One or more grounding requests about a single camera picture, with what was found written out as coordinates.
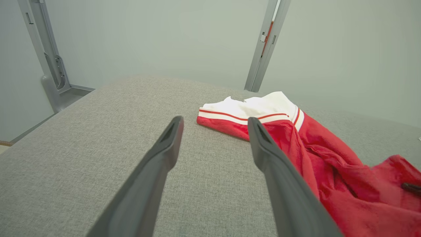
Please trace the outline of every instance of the red garment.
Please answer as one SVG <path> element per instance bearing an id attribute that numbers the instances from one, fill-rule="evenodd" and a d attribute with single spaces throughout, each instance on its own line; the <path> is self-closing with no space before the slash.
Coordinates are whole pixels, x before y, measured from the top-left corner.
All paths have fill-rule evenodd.
<path id="1" fill-rule="evenodd" d="M 421 173 L 399 155 L 372 168 L 364 165 L 342 140 L 298 108 L 294 112 L 289 103 L 285 113 L 255 117 L 341 231 L 356 237 L 421 236 L 421 197 L 400 187 L 421 186 Z M 201 108 L 197 123 L 249 140 L 246 116 L 215 108 Z"/>

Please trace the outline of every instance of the orange strip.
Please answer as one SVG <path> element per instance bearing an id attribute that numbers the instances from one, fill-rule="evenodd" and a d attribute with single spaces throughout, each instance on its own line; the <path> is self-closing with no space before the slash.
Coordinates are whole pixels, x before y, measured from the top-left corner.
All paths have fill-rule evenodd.
<path id="1" fill-rule="evenodd" d="M 207 111 L 207 110 L 199 110 L 199 111 L 200 112 L 205 112 L 205 113 L 216 113 L 216 114 L 226 115 L 226 116 L 230 116 L 230 117 L 233 117 L 235 119 L 238 119 L 238 120 L 247 121 L 246 118 L 238 118 L 238 117 L 235 117 L 235 116 L 233 116 L 231 114 L 227 114 L 227 113 L 221 113 L 221 112 L 215 112 L 215 111 Z M 274 113 L 274 114 L 269 114 L 269 115 L 265 115 L 265 116 L 259 117 L 257 119 L 264 119 L 264 118 L 267 118 L 267 117 L 270 117 L 270 116 L 275 116 L 275 115 L 286 115 L 286 116 L 289 117 L 289 115 L 287 115 L 286 113 Z"/>
<path id="2" fill-rule="evenodd" d="M 297 121 L 298 121 L 298 117 L 300 116 L 300 109 L 298 108 L 298 114 L 297 114 L 297 117 L 295 118 L 295 121 L 294 121 L 294 126 L 295 126 L 295 124 L 297 123 Z"/>

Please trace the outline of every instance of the white wall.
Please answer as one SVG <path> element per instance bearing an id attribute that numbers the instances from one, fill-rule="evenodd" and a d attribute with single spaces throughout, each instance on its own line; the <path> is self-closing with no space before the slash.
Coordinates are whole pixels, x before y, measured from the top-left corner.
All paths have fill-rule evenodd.
<path id="1" fill-rule="evenodd" d="M 420 0 L 292 0 L 260 92 L 421 127 Z"/>
<path id="2" fill-rule="evenodd" d="M 47 0 L 71 84 L 133 74 L 243 89 L 268 0 Z"/>
<path id="3" fill-rule="evenodd" d="M 0 140 L 11 141 L 53 114 L 41 65 L 16 0 L 0 1 Z"/>

